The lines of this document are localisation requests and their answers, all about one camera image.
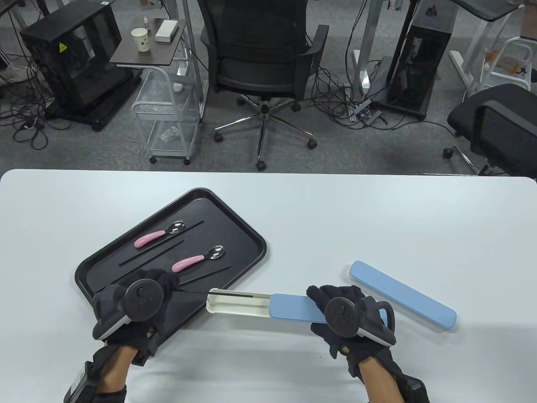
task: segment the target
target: black chopstick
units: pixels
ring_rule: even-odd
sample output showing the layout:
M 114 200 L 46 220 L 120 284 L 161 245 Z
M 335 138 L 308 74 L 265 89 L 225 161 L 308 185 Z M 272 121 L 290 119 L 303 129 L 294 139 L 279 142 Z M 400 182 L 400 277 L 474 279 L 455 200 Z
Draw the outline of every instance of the black chopstick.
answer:
M 125 277 L 127 277 L 129 274 L 131 274 L 133 271 L 139 269 L 140 267 L 148 264 L 150 261 L 154 260 L 154 259 L 157 259 L 159 256 L 161 256 L 162 254 L 166 253 L 168 250 L 170 249 L 173 249 L 175 248 L 176 246 L 182 244 L 183 242 L 185 242 L 184 239 L 181 239 L 179 242 L 173 244 L 172 246 L 169 246 L 167 247 L 166 249 L 164 249 L 163 251 L 161 251 L 159 254 L 153 256 L 151 259 L 149 260 L 146 260 L 145 262 L 139 264 L 138 266 L 132 268 L 131 270 L 127 271 L 124 275 L 122 275 L 121 277 L 115 279 L 114 281 L 110 282 L 110 284 L 114 284 L 114 283 L 117 283 L 119 280 L 123 280 Z
M 204 221 L 205 221 L 205 220 L 201 220 L 200 222 L 197 222 L 196 224 L 194 224 L 194 225 L 192 225 L 192 226 L 190 226 L 190 227 L 188 227 L 188 228 L 185 228 L 184 230 L 182 230 L 181 232 L 178 232 L 177 234 L 171 234 L 171 235 L 167 236 L 167 237 L 166 237 L 165 239 L 163 239 L 162 241 L 157 242 L 156 244 L 151 245 L 151 246 L 149 246 L 149 247 L 143 249 L 142 251 L 138 252 L 136 255 L 134 255 L 134 256 L 128 258 L 128 259 L 125 260 L 124 262 L 120 263 L 119 266 L 123 266 L 124 264 L 130 262 L 131 260 L 136 259 L 137 257 L 143 255 L 143 254 L 146 253 L 147 251 L 152 250 L 152 249 L 156 248 L 157 246 L 162 245 L 162 244 L 165 243 L 165 242 L 168 242 L 170 239 L 173 239 L 173 237 L 176 236 L 176 235 L 184 234 L 185 232 L 189 231 L 190 229 L 192 229 L 192 228 L 196 228 L 198 225 L 203 224 Z
M 214 291 L 188 291 L 188 290 L 181 290 L 181 289 L 175 289 L 174 291 L 181 291 L 186 292 L 188 294 L 210 294 L 210 295 L 225 295 L 229 297 L 246 297 L 246 298 L 253 298 L 253 295 L 247 295 L 247 294 L 232 294 L 232 293 L 224 293 L 224 292 L 214 292 Z
M 224 267 L 222 269 L 218 269 L 218 270 L 214 270 L 214 271 L 211 271 L 210 273 L 207 273 L 207 274 L 204 274 L 202 276 L 198 276 L 198 277 L 194 277 L 194 278 L 191 278 L 190 280 L 187 280 L 185 282 L 182 282 L 179 284 L 180 287 L 182 287 L 183 285 L 186 285 L 186 284 L 189 284 L 189 283 L 193 283 L 195 281 L 198 281 L 198 280 L 201 280 L 202 278 L 205 278 L 207 276 L 211 276 L 213 274 L 216 274 L 216 273 L 219 273 L 221 271 L 224 271 L 224 270 L 227 270 L 229 269 L 231 266 L 227 266 L 227 267 Z

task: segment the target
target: cardboard box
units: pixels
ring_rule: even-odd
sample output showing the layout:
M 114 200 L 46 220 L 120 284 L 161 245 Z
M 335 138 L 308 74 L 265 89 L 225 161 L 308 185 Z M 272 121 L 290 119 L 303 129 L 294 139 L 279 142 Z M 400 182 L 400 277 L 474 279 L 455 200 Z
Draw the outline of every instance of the cardboard box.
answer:
M 537 40 L 537 4 L 533 1 L 524 7 L 521 36 Z

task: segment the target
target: computer case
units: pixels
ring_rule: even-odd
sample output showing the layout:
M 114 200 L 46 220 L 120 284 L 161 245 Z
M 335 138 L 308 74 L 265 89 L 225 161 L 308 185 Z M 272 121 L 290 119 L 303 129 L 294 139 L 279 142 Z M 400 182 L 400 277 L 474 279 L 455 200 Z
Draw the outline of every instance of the computer case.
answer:
M 20 36 L 56 98 L 55 110 L 63 111 L 57 117 L 102 123 L 95 116 L 84 118 L 135 76 L 132 69 L 109 63 L 121 35 L 108 2 L 70 2 Z

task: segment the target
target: office chair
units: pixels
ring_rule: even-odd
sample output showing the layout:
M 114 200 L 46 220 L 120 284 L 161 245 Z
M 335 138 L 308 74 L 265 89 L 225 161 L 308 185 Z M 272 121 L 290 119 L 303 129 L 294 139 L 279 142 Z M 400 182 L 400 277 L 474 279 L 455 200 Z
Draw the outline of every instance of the office chair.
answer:
M 310 75 L 317 72 L 328 36 L 328 25 L 319 25 L 309 46 L 306 42 L 307 0 L 198 0 L 205 27 L 201 41 L 209 58 L 209 85 L 215 92 L 240 94 L 254 113 L 217 127 L 214 140 L 220 142 L 221 130 L 255 117 L 261 119 L 257 164 L 266 169 L 263 145 L 267 122 L 275 121 L 309 136 L 308 148 L 317 147 L 313 135 L 274 115 L 293 103 L 300 109 Z M 250 96 L 259 97 L 259 103 Z M 269 107 L 272 97 L 290 98 Z
M 498 167 L 511 176 L 537 178 L 537 96 L 515 85 L 504 84 L 469 97 L 447 121 L 459 135 L 470 140 L 470 150 L 487 158 L 477 169 L 457 147 L 444 149 L 444 158 L 457 151 L 481 176 Z

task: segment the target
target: spoon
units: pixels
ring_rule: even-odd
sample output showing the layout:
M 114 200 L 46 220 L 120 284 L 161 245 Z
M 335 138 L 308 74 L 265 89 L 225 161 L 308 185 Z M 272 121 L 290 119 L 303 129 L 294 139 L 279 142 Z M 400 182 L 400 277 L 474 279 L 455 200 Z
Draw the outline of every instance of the spoon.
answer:
M 204 255 L 188 257 L 177 262 L 171 267 L 171 271 L 173 271 L 174 273 L 179 273 L 180 271 L 185 270 L 188 266 L 191 266 L 194 263 L 201 262 L 202 260 L 218 259 L 224 254 L 224 252 L 225 251 L 223 246 L 215 246 L 214 248 L 209 249 Z
M 134 242 L 134 247 L 135 247 L 136 249 L 141 248 L 141 247 L 144 246 L 146 243 L 149 243 L 149 242 L 151 242 L 151 241 L 154 241 L 155 239 L 160 238 L 160 237 L 163 236 L 163 235 L 166 235 L 166 234 L 172 234 L 172 235 L 175 235 L 175 234 L 180 233 L 180 232 L 181 232 L 182 230 L 184 230 L 184 229 L 185 229 L 185 223 L 182 222 L 182 221 L 176 221 L 176 222 L 174 222 L 172 225 L 170 225 L 166 231 L 164 231 L 164 230 L 162 229 L 162 230 L 160 230 L 160 231 L 152 232 L 152 233 L 150 233 L 150 234 L 144 235 L 144 236 L 141 237 L 141 238 L 138 238 L 138 239 Z

